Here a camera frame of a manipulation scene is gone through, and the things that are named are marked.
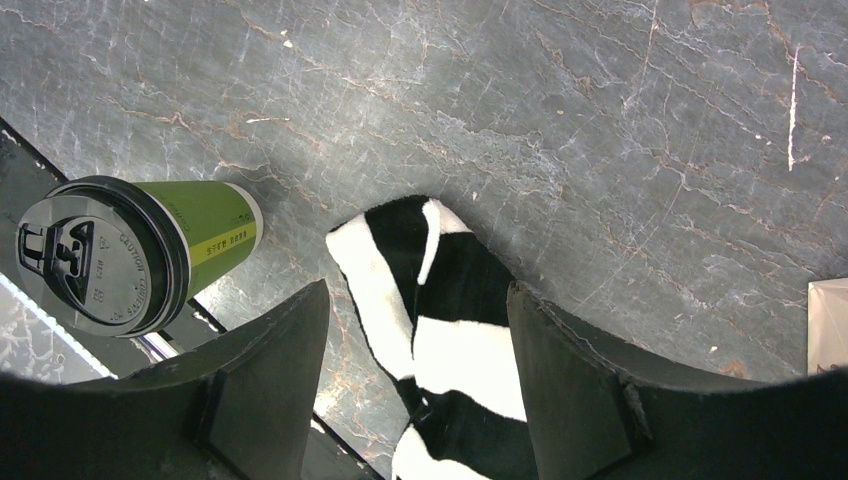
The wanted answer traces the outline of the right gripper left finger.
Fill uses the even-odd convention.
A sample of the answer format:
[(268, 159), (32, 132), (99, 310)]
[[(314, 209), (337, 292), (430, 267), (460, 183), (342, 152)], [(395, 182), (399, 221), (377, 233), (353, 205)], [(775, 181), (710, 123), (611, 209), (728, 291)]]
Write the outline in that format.
[(260, 317), (122, 379), (1, 378), (5, 479), (297, 479), (328, 332), (312, 282)]

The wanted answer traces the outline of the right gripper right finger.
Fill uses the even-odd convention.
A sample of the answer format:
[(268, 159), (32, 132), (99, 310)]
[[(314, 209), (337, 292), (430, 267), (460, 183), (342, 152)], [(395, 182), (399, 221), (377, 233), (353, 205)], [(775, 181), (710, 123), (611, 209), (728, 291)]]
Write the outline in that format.
[(740, 379), (659, 356), (540, 298), (507, 312), (544, 479), (843, 479), (847, 371)]

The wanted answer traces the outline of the black coffee lid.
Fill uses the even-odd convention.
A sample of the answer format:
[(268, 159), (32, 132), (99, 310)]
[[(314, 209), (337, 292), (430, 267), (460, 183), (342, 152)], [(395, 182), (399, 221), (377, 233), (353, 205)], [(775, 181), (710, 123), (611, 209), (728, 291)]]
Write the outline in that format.
[(68, 181), (18, 223), (15, 257), (25, 286), (72, 308), (75, 329), (143, 336), (166, 328), (188, 299), (179, 232), (136, 185), (108, 176)]

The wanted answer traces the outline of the brown paper bag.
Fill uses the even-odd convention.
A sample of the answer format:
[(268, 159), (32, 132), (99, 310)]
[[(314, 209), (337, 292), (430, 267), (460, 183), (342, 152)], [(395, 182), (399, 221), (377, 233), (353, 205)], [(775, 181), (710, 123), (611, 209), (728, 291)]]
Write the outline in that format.
[(807, 373), (847, 365), (847, 279), (808, 283)]

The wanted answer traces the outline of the green paper coffee cup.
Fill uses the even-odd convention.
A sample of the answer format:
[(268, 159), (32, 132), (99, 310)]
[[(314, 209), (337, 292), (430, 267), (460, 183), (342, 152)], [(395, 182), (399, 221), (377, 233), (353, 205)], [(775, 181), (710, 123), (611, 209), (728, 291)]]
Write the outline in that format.
[(264, 219), (244, 188), (220, 181), (140, 182), (164, 208), (187, 252), (187, 297), (241, 264), (259, 245)]

